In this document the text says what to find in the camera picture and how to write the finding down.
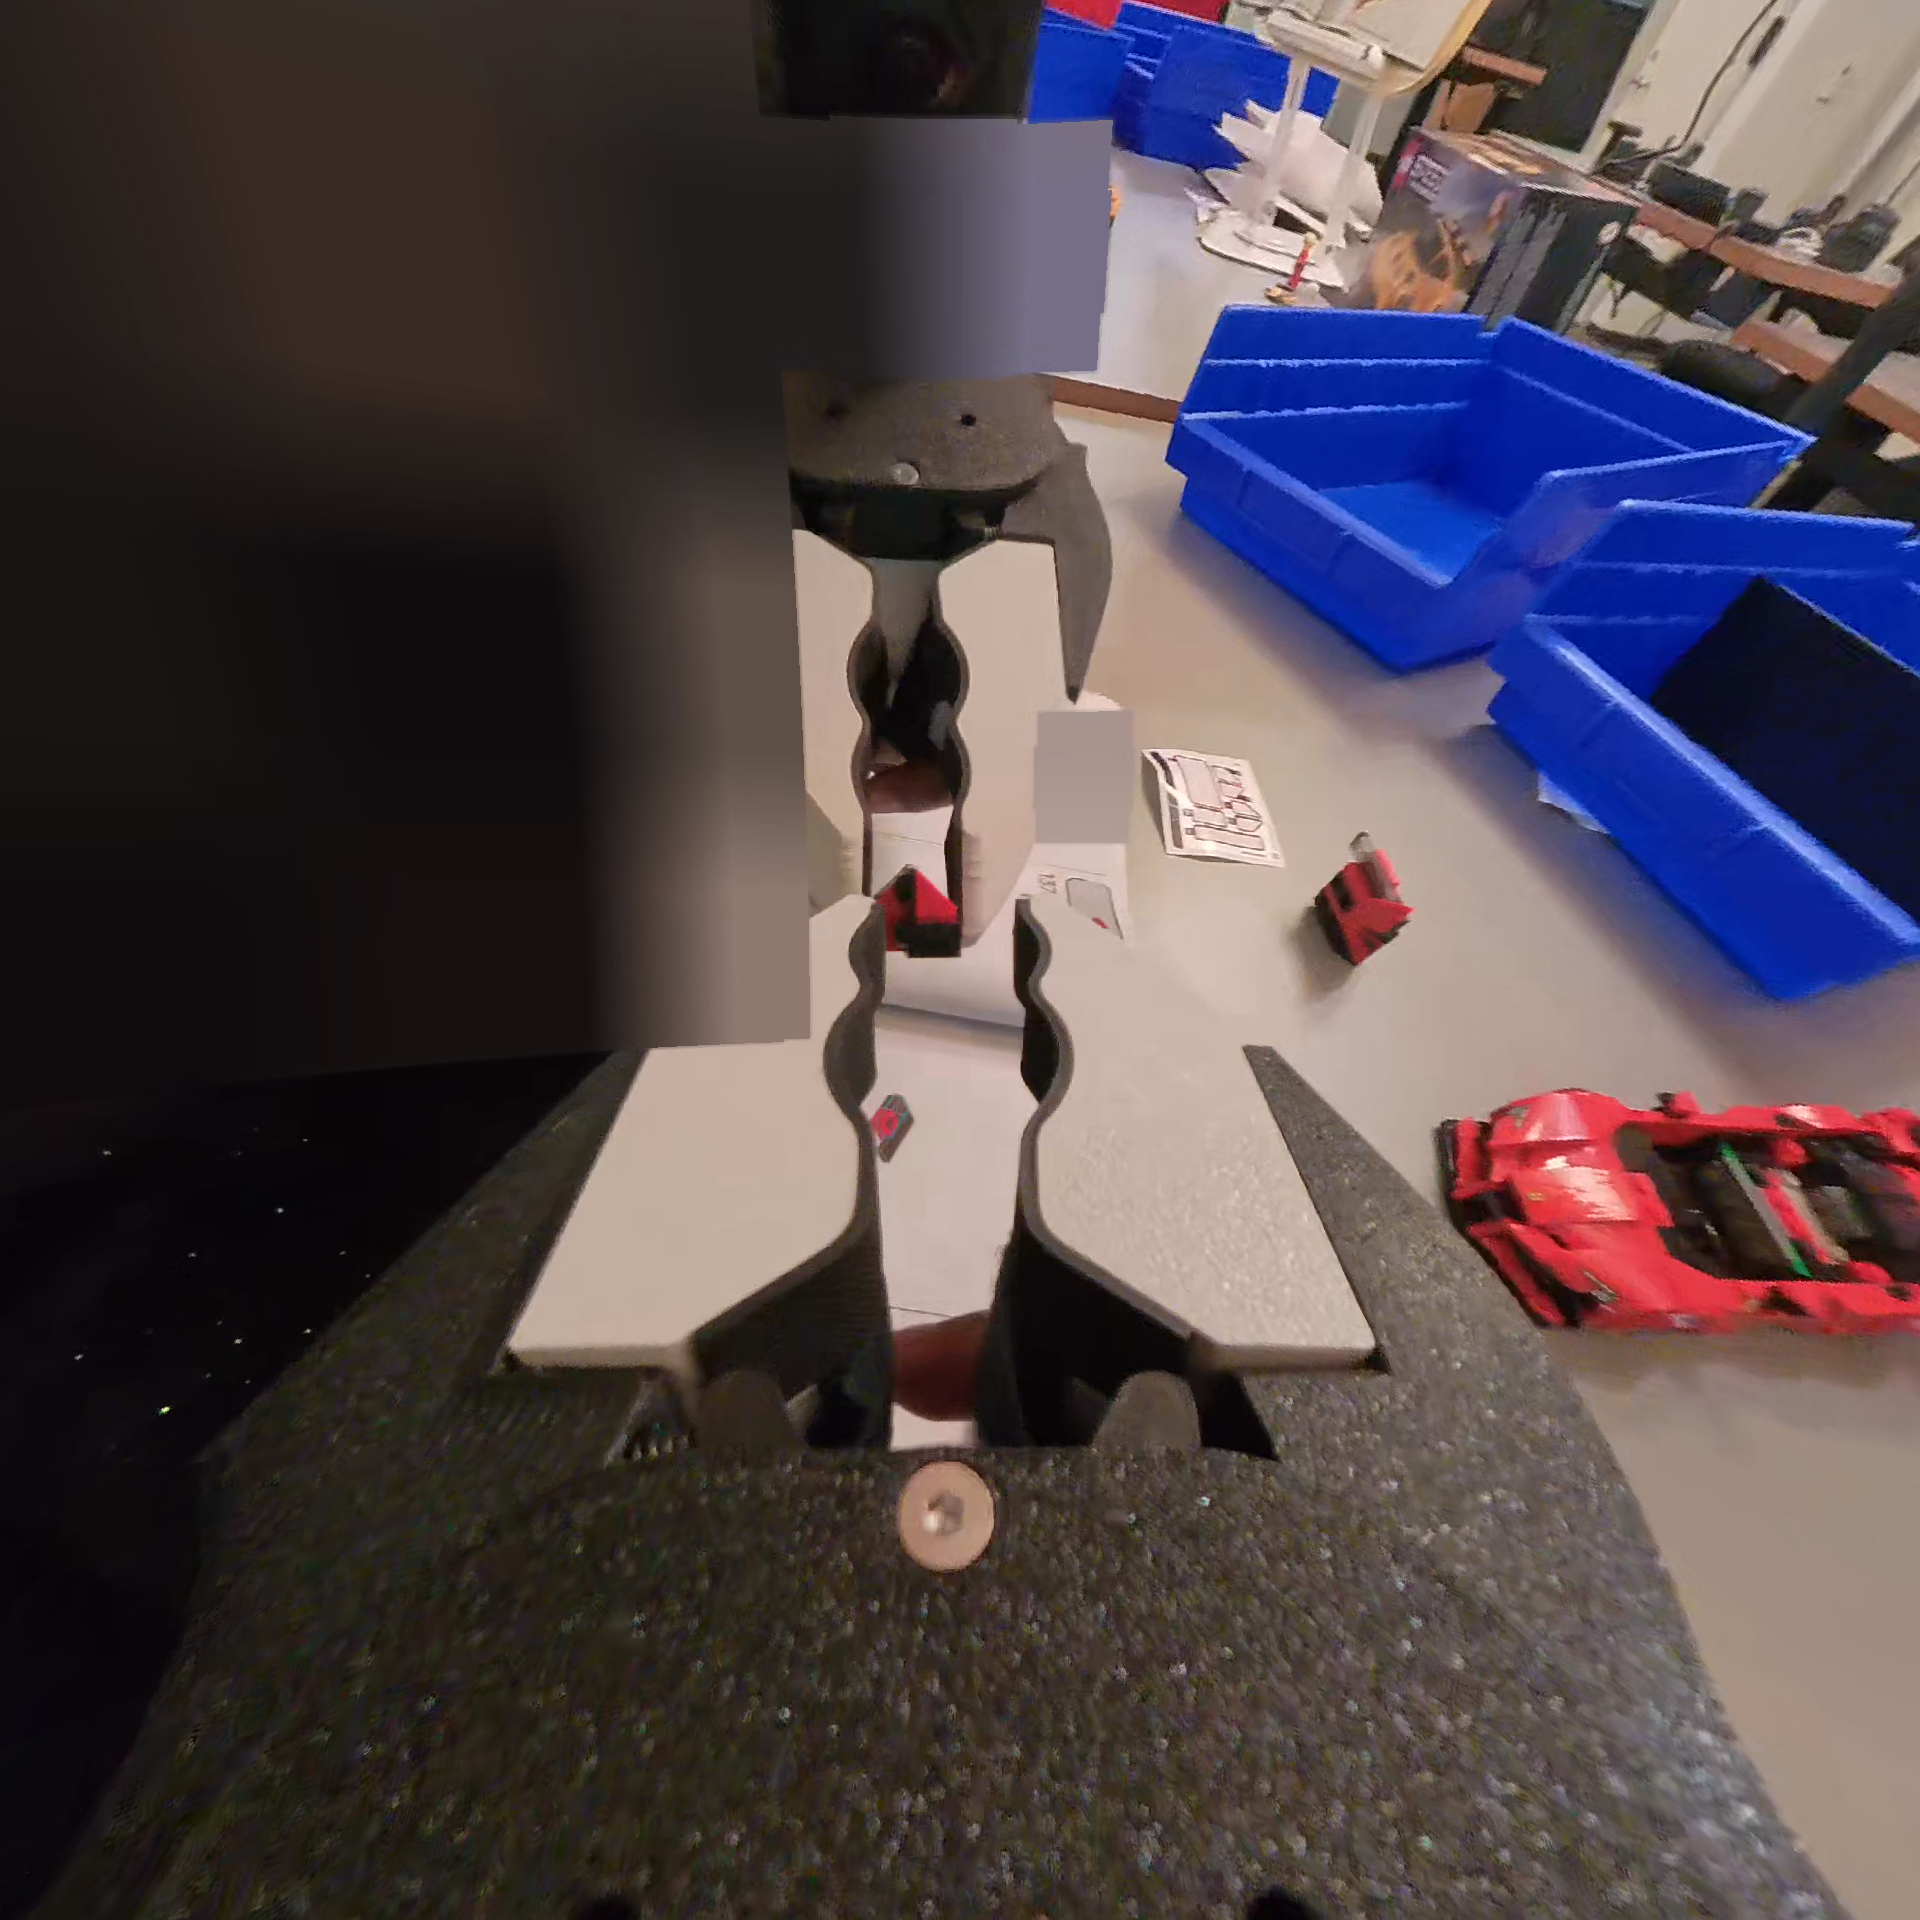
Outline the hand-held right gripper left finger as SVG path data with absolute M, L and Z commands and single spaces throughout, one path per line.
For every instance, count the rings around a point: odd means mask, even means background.
M 808 925 L 801 1038 L 644 1053 L 503 1352 L 528 1367 L 828 1377 L 890 1332 L 866 1099 L 886 929 Z

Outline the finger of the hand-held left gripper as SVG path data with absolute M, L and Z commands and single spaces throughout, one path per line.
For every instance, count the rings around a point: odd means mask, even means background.
M 973 947 L 1036 843 L 1041 720 L 1070 710 L 1051 546 L 992 539 L 950 561 L 933 635 L 956 670 L 940 737 L 951 776 L 946 868 L 962 947 Z
M 826 909 L 870 890 L 867 776 L 872 716 L 860 670 L 886 656 L 874 628 L 870 567 L 803 528 L 789 533 L 806 790 L 808 907 Z

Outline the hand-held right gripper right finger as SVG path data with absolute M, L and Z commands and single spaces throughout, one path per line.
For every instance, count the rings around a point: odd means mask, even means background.
M 1350 1371 L 1378 1335 L 1246 1050 L 1181 980 L 1025 895 L 1015 1219 L 1033 1248 L 1225 1374 Z

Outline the small red wedge lego assembly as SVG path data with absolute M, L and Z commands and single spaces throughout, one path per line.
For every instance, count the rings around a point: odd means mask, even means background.
M 960 909 L 919 868 L 902 865 L 874 899 L 887 953 L 956 957 L 962 951 Z

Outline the lego instruction booklet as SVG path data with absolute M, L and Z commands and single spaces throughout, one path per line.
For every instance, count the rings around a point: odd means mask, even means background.
M 898 1332 L 985 1309 L 1011 1234 L 1021 1136 L 1038 1107 L 1021 1074 L 1011 932 L 1006 905 L 957 955 L 884 957 L 863 1111 Z

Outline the red lego assembly clear brick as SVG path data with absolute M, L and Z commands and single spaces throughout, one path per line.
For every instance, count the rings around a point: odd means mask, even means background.
M 1363 830 L 1309 909 L 1330 950 L 1352 967 L 1389 946 L 1413 918 L 1391 859 Z

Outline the red lego car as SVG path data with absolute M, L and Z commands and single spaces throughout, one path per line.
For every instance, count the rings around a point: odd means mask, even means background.
M 1917 1120 L 1590 1088 L 1433 1130 L 1454 1227 L 1541 1328 L 1917 1332 Z

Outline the lego set box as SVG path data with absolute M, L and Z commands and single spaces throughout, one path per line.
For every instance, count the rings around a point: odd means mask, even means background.
M 1413 131 L 1334 305 L 1572 328 L 1637 201 L 1506 133 Z

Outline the white sticker sheet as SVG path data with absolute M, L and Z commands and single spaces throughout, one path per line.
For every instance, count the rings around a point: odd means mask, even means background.
M 1283 868 L 1277 828 L 1250 762 L 1181 747 L 1142 747 L 1139 760 L 1166 856 Z

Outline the blue plastic storage bin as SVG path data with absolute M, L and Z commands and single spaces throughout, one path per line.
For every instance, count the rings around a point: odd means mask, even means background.
M 1398 673 L 1486 654 L 1621 506 L 1744 509 L 1812 435 L 1517 317 L 1232 304 L 1181 511 Z
M 1496 729 L 1768 995 L 1916 962 L 1907 523 L 1628 502 L 1490 663 Z

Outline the row of blue bins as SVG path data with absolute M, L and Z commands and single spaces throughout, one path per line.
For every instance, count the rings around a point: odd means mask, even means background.
M 1116 148 L 1196 172 L 1241 161 L 1219 131 L 1248 104 L 1281 108 L 1287 59 L 1200 3 L 1046 2 L 1023 113 L 1107 121 Z

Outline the white stand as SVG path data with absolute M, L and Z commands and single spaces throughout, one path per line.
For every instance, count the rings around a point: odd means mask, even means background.
M 1212 172 L 1216 203 L 1196 211 L 1196 239 L 1213 257 L 1271 274 L 1285 299 L 1337 280 L 1335 253 L 1355 206 L 1365 148 L 1384 104 L 1385 52 L 1359 30 L 1362 2 L 1248 3 L 1259 45 L 1285 59 L 1276 108 L 1246 100 L 1216 130 L 1240 161 Z M 1355 130 L 1337 148 L 1305 108 L 1327 77 L 1358 92 Z

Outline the person's black glittery clothing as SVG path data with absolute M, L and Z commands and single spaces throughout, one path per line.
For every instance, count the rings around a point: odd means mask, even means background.
M 76 1849 L 180 1646 L 203 1452 L 601 1062 L 4 1114 L 4 1915 Z

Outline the black board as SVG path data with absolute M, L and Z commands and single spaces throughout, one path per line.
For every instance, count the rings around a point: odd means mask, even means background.
M 1645 2 L 1494 2 L 1472 45 L 1544 70 L 1532 85 L 1499 81 L 1482 131 L 1579 149 L 1608 104 L 1648 12 Z

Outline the brown wooden desk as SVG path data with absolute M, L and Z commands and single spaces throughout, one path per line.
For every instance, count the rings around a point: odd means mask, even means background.
M 1633 228 L 1659 233 L 1686 251 L 1708 256 L 1727 274 L 1748 276 L 1770 288 L 1765 312 L 1778 308 L 1782 294 L 1794 294 L 1873 314 L 1904 288 L 1901 281 L 1842 272 L 1778 245 L 1741 239 L 1732 225 L 1694 217 L 1637 189 L 1628 189 L 1625 198 L 1633 207 Z M 1916 442 L 1916 356 L 1887 353 L 1878 359 L 1861 384 L 1847 391 L 1846 405 L 1889 434 Z

